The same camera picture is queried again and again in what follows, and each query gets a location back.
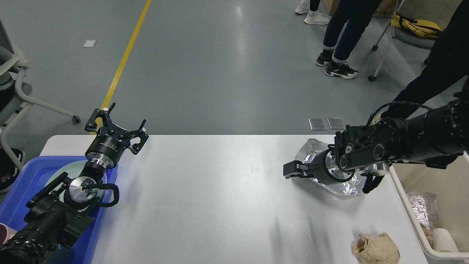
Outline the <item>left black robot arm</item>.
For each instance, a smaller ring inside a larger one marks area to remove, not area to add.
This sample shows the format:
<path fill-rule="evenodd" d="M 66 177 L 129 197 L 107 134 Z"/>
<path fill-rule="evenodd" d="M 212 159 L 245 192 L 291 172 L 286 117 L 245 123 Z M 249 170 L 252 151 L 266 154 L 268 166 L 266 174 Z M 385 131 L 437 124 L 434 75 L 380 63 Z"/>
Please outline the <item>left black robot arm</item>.
<path fill-rule="evenodd" d="M 144 119 L 138 129 L 128 131 L 110 117 L 115 103 L 95 109 L 84 127 L 96 134 L 85 152 L 86 163 L 78 175 L 62 172 L 26 204 L 26 226 L 1 246 L 2 264 L 41 264 L 59 245 L 68 249 L 94 221 L 90 212 L 119 202 L 119 187 L 104 181 L 124 151 L 138 154 L 149 135 Z"/>

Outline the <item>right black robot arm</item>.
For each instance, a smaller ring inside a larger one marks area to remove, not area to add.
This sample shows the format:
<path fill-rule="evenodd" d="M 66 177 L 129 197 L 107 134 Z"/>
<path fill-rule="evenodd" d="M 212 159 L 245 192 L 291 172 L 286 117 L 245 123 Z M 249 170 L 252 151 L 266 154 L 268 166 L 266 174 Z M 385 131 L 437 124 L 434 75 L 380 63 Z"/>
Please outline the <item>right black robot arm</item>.
<path fill-rule="evenodd" d="M 375 124 L 346 125 L 335 133 L 333 144 L 312 159 L 284 164 L 283 175 L 315 178 L 319 183 L 345 183 L 365 177 L 362 191 L 375 189 L 393 163 L 424 164 L 446 169 L 468 151 L 468 82 L 455 100 L 412 119 L 382 118 Z"/>

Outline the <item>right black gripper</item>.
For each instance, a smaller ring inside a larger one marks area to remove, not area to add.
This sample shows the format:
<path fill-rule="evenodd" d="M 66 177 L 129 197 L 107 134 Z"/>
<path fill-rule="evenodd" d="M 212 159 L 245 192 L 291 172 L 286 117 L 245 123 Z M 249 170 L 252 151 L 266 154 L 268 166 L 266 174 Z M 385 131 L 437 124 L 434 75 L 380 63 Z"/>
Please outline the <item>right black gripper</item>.
<path fill-rule="evenodd" d="M 326 185 L 348 182 L 354 174 L 354 172 L 344 172 L 337 166 L 335 157 L 332 155 L 332 149 L 317 154 L 310 164 L 291 161 L 283 165 L 285 179 L 291 179 L 292 177 L 315 178 L 319 183 Z"/>

